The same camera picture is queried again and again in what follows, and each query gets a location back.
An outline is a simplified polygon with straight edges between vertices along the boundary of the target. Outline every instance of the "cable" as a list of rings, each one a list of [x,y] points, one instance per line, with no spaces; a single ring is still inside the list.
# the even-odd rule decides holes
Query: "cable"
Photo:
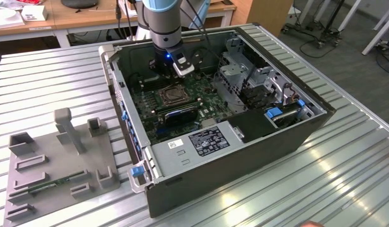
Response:
[[[197,11],[196,11],[196,9],[194,9],[194,7],[193,7],[193,5],[192,5],[192,3],[190,3],[189,0],[186,0],[186,3],[188,3],[189,8],[192,9],[192,11],[193,11],[193,13],[194,13],[194,15],[196,15],[196,18],[198,19],[200,25],[201,25],[201,27],[202,27],[204,36],[205,36],[205,39],[206,39],[208,45],[209,45],[209,47],[212,47],[212,43],[210,43],[210,41],[209,41],[208,34],[206,34],[206,31],[205,31],[205,26],[204,26],[204,24],[202,24],[202,21],[201,21],[201,18],[200,18],[200,16],[198,16],[198,14],[197,14]],[[190,21],[193,22],[196,28],[200,30],[200,28],[198,28],[197,23],[194,22],[194,20],[193,20],[190,17],[189,17],[189,19],[190,19]]]
[[[250,69],[249,75],[246,76],[246,78],[242,81],[242,87],[241,87],[241,89],[245,87],[245,84],[248,83],[248,81],[249,81],[249,79],[250,79],[254,71],[256,71],[256,65],[253,65],[253,68]]]
[[[378,67],[389,74],[389,71],[381,66],[381,64],[378,63],[378,56],[382,55],[382,57],[386,59],[386,61],[389,62],[388,57],[380,53],[380,50],[377,49],[377,56],[376,56],[376,61],[377,61],[377,65]]]
[[[316,9],[316,11],[314,11],[314,13],[313,13],[312,19],[314,19],[314,16],[316,16],[316,14],[318,13],[318,10],[320,10],[320,7],[321,7],[321,4],[324,3],[324,1],[325,1],[325,0],[321,0],[321,2],[320,2],[320,4],[318,4],[318,7],[317,7],[317,9]]]
[[[312,34],[304,32],[304,31],[296,29],[294,27],[293,27],[292,29],[293,29],[296,32],[298,32],[298,33],[301,33],[301,34],[305,34],[305,35],[313,37],[314,40],[320,41],[320,39],[317,38],[317,36],[314,36],[314,35],[312,35]]]
[[[96,38],[96,40],[93,42],[88,42],[86,40],[84,40],[84,39],[81,39],[78,37],[74,37],[74,38],[78,39],[80,41],[82,41],[84,43],[86,43],[86,44],[94,44],[97,42],[98,38],[100,38],[100,34],[101,34],[101,30],[98,31],[97,38]]]
[[[310,58],[322,58],[324,56],[326,56],[328,53],[330,53],[330,52],[336,49],[336,47],[333,47],[333,48],[332,48],[328,52],[325,52],[321,56],[312,56],[312,55],[306,54],[306,53],[304,52],[304,50],[302,50],[302,47],[304,47],[306,44],[312,43],[312,42],[314,42],[314,40],[310,40],[310,41],[305,42],[305,43],[300,46],[300,51],[301,51],[301,53],[302,53],[304,55],[306,55],[308,57],[310,57]]]
[[[145,10],[145,5],[142,4],[142,21],[144,21],[145,26],[149,27],[149,24],[148,24],[148,22],[145,20],[145,12],[144,12],[144,10]]]
[[[85,36],[88,34],[88,32],[85,32],[85,34],[82,34],[82,35],[77,35],[77,34],[73,34],[73,35],[76,35],[76,36],[78,36],[78,37],[82,37],[82,36]]]
[[[124,9],[125,9],[125,15],[126,15],[126,20],[129,22],[129,40],[133,40],[133,35],[132,35],[132,28],[130,28],[130,21],[129,21],[129,11],[126,10],[126,0],[124,0]]]
[[[118,36],[122,38],[122,33],[121,33],[121,28],[120,28],[121,9],[120,9],[120,5],[118,5],[118,1],[117,0],[116,0],[116,10],[114,11],[116,11],[117,29],[118,29],[118,33],[120,33]]]
[[[180,8],[180,11],[181,11],[181,12],[184,13],[184,15],[186,15],[186,17],[190,19],[190,21],[192,21],[194,27],[197,28],[200,34],[205,37],[205,40],[206,40],[206,43],[208,43],[208,46],[209,46],[209,47],[208,47],[208,51],[212,52],[212,54],[214,55],[214,57],[216,57],[218,60],[221,60],[221,57],[220,57],[220,56],[214,53],[214,51],[212,50],[212,43],[210,43],[210,41],[209,41],[208,34],[206,34],[206,33],[202,33],[202,31],[201,31],[200,27],[197,26],[194,20],[189,17],[188,13],[182,10],[182,8]]]
[[[293,1],[293,8],[294,8],[294,17],[296,17],[296,24],[294,25],[301,27],[300,18],[297,17],[297,14],[296,14],[294,1]]]

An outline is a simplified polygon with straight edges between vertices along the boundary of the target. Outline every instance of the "black device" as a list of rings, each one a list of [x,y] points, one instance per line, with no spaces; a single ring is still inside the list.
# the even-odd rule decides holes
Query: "black device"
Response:
[[[86,9],[98,4],[98,0],[61,0],[61,4],[73,9]]]

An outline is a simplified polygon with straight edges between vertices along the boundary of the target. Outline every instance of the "aluminum workbench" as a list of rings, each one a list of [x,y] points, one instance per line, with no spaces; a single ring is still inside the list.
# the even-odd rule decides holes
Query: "aluminum workbench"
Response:
[[[389,226],[389,125],[261,27],[242,29],[326,99],[337,113],[300,149],[224,187],[149,218],[129,187],[130,158],[96,45],[12,54],[0,61],[0,225],[9,135],[56,131],[52,111],[69,107],[73,125],[106,121],[121,187],[24,224],[40,226]]]

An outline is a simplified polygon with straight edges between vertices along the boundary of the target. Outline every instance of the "power supply label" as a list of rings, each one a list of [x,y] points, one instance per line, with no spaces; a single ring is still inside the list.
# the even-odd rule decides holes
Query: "power supply label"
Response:
[[[229,143],[217,126],[189,135],[189,140],[200,156],[209,155],[220,149],[229,147]]]

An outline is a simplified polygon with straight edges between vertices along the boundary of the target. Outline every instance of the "green circuit board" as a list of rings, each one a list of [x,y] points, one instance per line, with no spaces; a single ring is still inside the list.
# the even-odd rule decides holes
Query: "green circuit board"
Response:
[[[169,94],[169,97],[180,99],[178,103],[165,104],[164,93],[166,89],[169,91],[172,89],[173,91],[180,90],[177,95]],[[233,114],[225,107],[224,100],[216,93],[205,76],[188,76],[180,84],[172,84],[162,89],[132,94],[132,99],[152,144],[198,130],[204,120],[213,118],[218,122]],[[198,110],[194,121],[160,129],[158,125],[165,114],[190,107],[196,107]]]

